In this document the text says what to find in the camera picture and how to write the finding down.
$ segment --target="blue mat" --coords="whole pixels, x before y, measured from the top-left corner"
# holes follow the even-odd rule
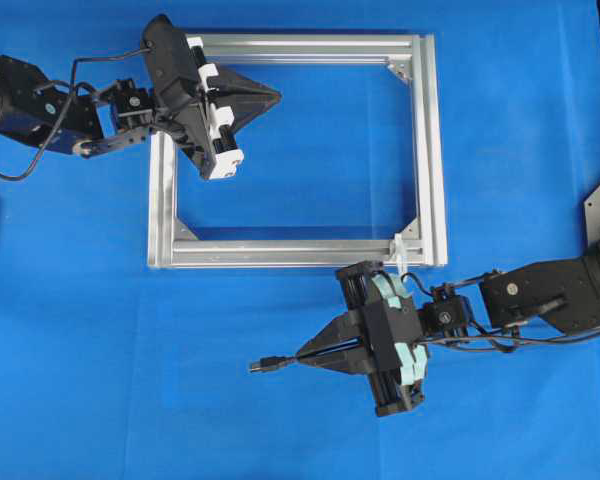
[[[450,263],[418,273],[430,285],[582,252],[581,202],[600,182],[595,2],[1,1],[0,53],[66,79],[76,56],[136,48],[162,11],[199,28],[434,33]],[[395,78],[241,71],[284,98],[240,133],[235,179],[203,184],[181,162],[201,235],[375,238],[409,221]],[[148,85],[139,59],[79,74]],[[50,153],[0,182],[0,480],[600,478],[600,340],[433,350],[425,403],[385,419],[363,377],[249,375],[344,310],[333,272],[149,271],[148,151]],[[31,155],[0,138],[0,168]]]

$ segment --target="black cable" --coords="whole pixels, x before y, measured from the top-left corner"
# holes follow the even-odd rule
[[[470,325],[473,325],[473,327],[476,330],[478,330],[481,335],[493,335],[493,334],[490,334],[489,332],[487,332],[487,330],[482,325],[480,325],[478,322],[476,322],[475,320],[471,320]],[[502,353],[513,353],[520,346],[520,344],[518,342],[514,342],[514,343],[516,343],[516,345],[503,345],[502,343],[496,342],[495,340],[489,340],[489,343],[491,345],[493,345],[493,348],[495,348],[496,350],[498,350]]]
[[[400,281],[401,281],[401,282],[404,282],[404,278],[405,278],[405,277],[409,277],[409,278],[411,278],[411,279],[412,279],[414,282],[416,282],[416,285],[418,286],[418,288],[420,289],[420,291],[421,291],[422,293],[424,293],[425,295],[429,295],[430,297],[433,297],[433,294],[432,294],[431,292],[427,291],[427,290],[424,288],[424,286],[423,286],[422,282],[420,281],[420,279],[418,278],[418,276],[417,276],[415,273],[413,273],[413,272],[407,272],[407,273],[405,273],[404,275],[402,275],[402,277],[400,277]]]
[[[457,350],[459,352],[469,352],[469,353],[486,353],[486,352],[498,352],[499,350],[495,347],[486,347],[486,348],[465,348],[460,347],[458,345],[443,345],[436,344],[437,347],[444,347],[450,350]]]
[[[450,285],[452,287],[454,287],[454,288],[468,287],[469,285],[473,285],[475,283],[478,283],[478,282],[484,280],[489,275],[491,275],[491,274],[490,273],[485,273],[483,275],[478,275],[477,277],[471,277],[471,278],[467,278],[466,280],[462,280],[460,282],[451,283]]]
[[[68,84],[66,82],[63,82],[62,80],[51,80],[47,84],[44,84],[42,87],[45,87],[45,88],[50,88],[51,86],[54,86],[54,85],[61,85],[61,86],[65,86],[69,89],[69,91],[67,92],[67,98],[65,99],[64,104],[62,105],[62,108],[60,109],[60,114],[58,115],[58,118],[56,119],[55,123],[53,124],[53,127],[51,128],[49,135],[47,135],[47,138],[44,140],[44,142],[42,142],[42,144],[38,148],[38,151],[34,155],[33,160],[31,161],[31,163],[29,164],[27,169],[20,175],[15,175],[15,176],[5,175],[4,173],[0,172],[0,178],[2,180],[7,180],[9,182],[18,182],[20,180],[24,180],[29,175],[31,175],[31,173],[33,173],[36,166],[38,165],[40,158],[42,158],[42,154],[47,149],[47,147],[49,146],[49,143],[51,143],[51,140],[53,139],[53,137],[56,135],[56,133],[60,129],[62,122],[66,118],[67,113],[69,112],[69,107],[71,106],[71,102],[73,102],[76,98],[78,89],[84,88],[85,90],[89,91],[90,93],[95,93],[96,89],[93,88],[93,86],[91,86],[87,82],[80,82],[76,85],[76,74],[77,74],[79,63],[117,62],[120,60],[125,60],[127,58],[135,57],[136,55],[140,55],[141,53],[145,53],[150,50],[151,49],[149,49],[149,48],[141,48],[138,50],[133,50],[131,52],[123,53],[121,55],[114,55],[114,56],[110,56],[110,57],[80,57],[80,58],[76,58],[73,61],[73,65],[71,67],[71,81]]]
[[[519,342],[518,346],[524,345],[569,345],[574,343],[586,342],[588,340],[600,337],[600,327],[587,330],[578,335],[561,335],[559,337],[547,338],[547,339],[536,339],[536,338],[525,338],[525,337],[508,337],[504,335],[477,335],[477,336],[465,336],[465,337],[449,337],[449,338],[437,338],[437,339],[425,339],[416,342],[420,345],[444,345],[450,342],[473,342],[480,340],[509,340]]]

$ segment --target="aluminum frame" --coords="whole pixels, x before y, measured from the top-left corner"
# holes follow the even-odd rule
[[[148,264],[154,268],[343,266],[362,260],[442,266],[448,261],[442,149],[432,35],[206,34],[220,64],[386,65],[411,87],[416,218],[387,240],[200,240],[178,218],[177,148],[151,138]]]

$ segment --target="white plastic part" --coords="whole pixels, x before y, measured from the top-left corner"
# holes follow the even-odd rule
[[[390,262],[395,262],[396,267],[398,268],[398,276],[400,278],[407,273],[407,269],[409,267],[409,263],[407,262],[407,246],[405,245],[401,233],[396,233],[393,236],[393,241],[391,242],[391,252],[387,260]]]
[[[220,138],[220,127],[230,127],[234,120],[230,106],[216,108],[214,103],[209,104],[209,136],[213,140]]]
[[[229,150],[216,154],[216,166],[213,167],[209,180],[217,180],[220,178],[233,177],[236,174],[238,165],[244,160],[242,150]]]
[[[210,89],[209,85],[207,85],[207,79],[209,77],[217,77],[218,69],[216,68],[215,63],[207,63],[206,65],[203,65],[198,69],[198,74],[200,75],[202,88],[204,88],[205,92],[208,92]]]
[[[187,37],[187,43],[189,44],[189,48],[204,47],[204,44],[202,43],[202,37]]]

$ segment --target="wire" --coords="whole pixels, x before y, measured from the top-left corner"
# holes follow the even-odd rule
[[[477,277],[467,278],[466,280],[462,280],[461,282],[451,283],[450,285],[454,288],[468,287],[469,285],[473,285],[475,283],[480,282],[481,280],[484,280],[489,275],[492,275],[492,274],[485,273],[483,275],[478,275]]]
[[[457,350],[459,352],[469,352],[469,353],[487,353],[487,352],[498,352],[498,351],[500,351],[500,350],[498,350],[495,347],[465,348],[465,347],[459,347],[458,345],[443,345],[443,344],[437,344],[436,346],[448,348],[450,350]]]
[[[138,50],[133,50],[131,52],[123,53],[121,55],[114,55],[114,56],[110,56],[110,57],[80,57],[80,58],[76,58],[73,61],[73,65],[71,67],[71,81],[69,83],[66,83],[62,80],[51,80],[51,81],[43,84],[42,86],[36,87],[36,90],[44,90],[47,88],[51,88],[55,85],[59,85],[59,86],[68,88],[69,91],[67,92],[67,98],[65,99],[64,104],[62,105],[62,108],[60,109],[58,118],[56,119],[55,123],[53,124],[53,127],[51,128],[49,135],[47,135],[47,138],[42,142],[42,144],[40,144],[38,151],[34,155],[33,160],[31,161],[31,163],[29,164],[27,169],[20,175],[15,175],[15,176],[5,175],[4,173],[0,172],[0,178],[2,180],[6,180],[9,182],[18,182],[20,180],[24,180],[29,175],[31,175],[31,173],[33,173],[36,166],[38,165],[38,162],[42,158],[44,151],[47,149],[47,147],[51,143],[51,140],[53,139],[53,137],[55,137],[56,133],[58,133],[58,130],[60,129],[60,126],[62,125],[62,122],[66,118],[67,113],[69,112],[69,107],[71,106],[71,103],[76,99],[78,90],[80,88],[83,88],[91,94],[96,92],[96,89],[87,82],[79,82],[78,84],[76,84],[76,74],[77,74],[77,70],[78,70],[78,64],[89,63],[89,62],[117,62],[120,60],[125,60],[127,58],[135,57],[136,55],[146,53],[150,50],[151,50],[150,48],[140,48]]]
[[[418,286],[418,288],[420,289],[420,291],[422,293],[424,293],[425,295],[429,295],[430,297],[433,297],[433,294],[430,291],[427,291],[427,289],[424,288],[422,282],[420,281],[420,279],[418,278],[418,276],[413,273],[413,272],[407,272],[404,275],[402,275],[402,277],[400,277],[400,281],[404,282],[405,277],[409,277],[411,278],[414,282],[416,282],[416,285]]]
[[[525,345],[569,345],[575,343],[582,343],[594,338],[600,337],[600,327],[593,328],[582,332],[579,335],[561,335],[559,337],[547,338],[547,339],[536,339],[536,338],[525,338],[525,337],[508,337],[504,335],[477,335],[477,336],[465,336],[465,337],[449,337],[449,338],[435,338],[425,339],[416,342],[420,345],[446,345],[450,342],[473,342],[480,340],[513,340],[519,342],[517,346]]]

